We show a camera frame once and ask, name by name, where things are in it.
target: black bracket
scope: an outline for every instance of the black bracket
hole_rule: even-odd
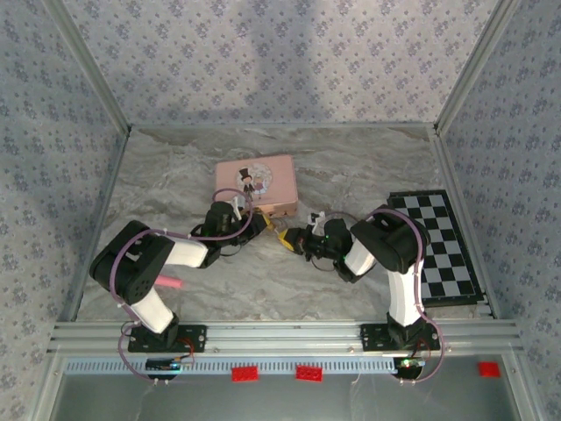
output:
[[[129,353],[190,353],[190,344],[193,344],[194,353],[203,353],[207,330],[205,325],[179,325],[176,340],[167,346],[165,342],[154,340],[145,327],[135,327],[131,330]]]
[[[433,325],[425,324],[423,328],[407,343],[400,345],[390,335],[386,323],[367,324],[360,326],[362,350],[369,351],[438,351],[440,340]]]

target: patterned wallpaper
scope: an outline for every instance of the patterned wallpaper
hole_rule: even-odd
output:
[[[501,312],[561,419],[561,4],[522,0],[446,134]]]
[[[497,0],[66,0],[133,124],[435,121]]]
[[[40,0],[0,2],[0,419],[24,419],[117,131]]]

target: chessboard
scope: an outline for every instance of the chessboard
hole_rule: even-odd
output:
[[[472,260],[445,190],[391,193],[387,204],[423,224],[430,235],[421,296],[426,307],[483,300]]]

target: marble surface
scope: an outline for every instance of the marble surface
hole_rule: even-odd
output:
[[[203,221],[219,161],[290,153],[300,197],[289,226],[311,211],[362,217],[391,191],[442,188],[426,133],[389,128],[153,129],[133,131],[105,219],[101,250],[131,219],[152,228],[189,232]],[[318,266],[329,267],[327,261]],[[164,267],[182,289],[158,288],[182,320],[382,319],[389,305],[387,275],[376,267],[351,285],[290,253],[263,232],[233,257],[210,268]],[[467,318],[472,307],[432,310]],[[121,320],[109,293],[93,280],[80,320]]]

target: pink box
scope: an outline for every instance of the pink box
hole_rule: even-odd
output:
[[[251,196],[253,205],[272,218],[295,215],[298,210],[295,164],[290,155],[265,156],[217,164],[217,189],[238,189]],[[218,200],[231,200],[224,192]]]

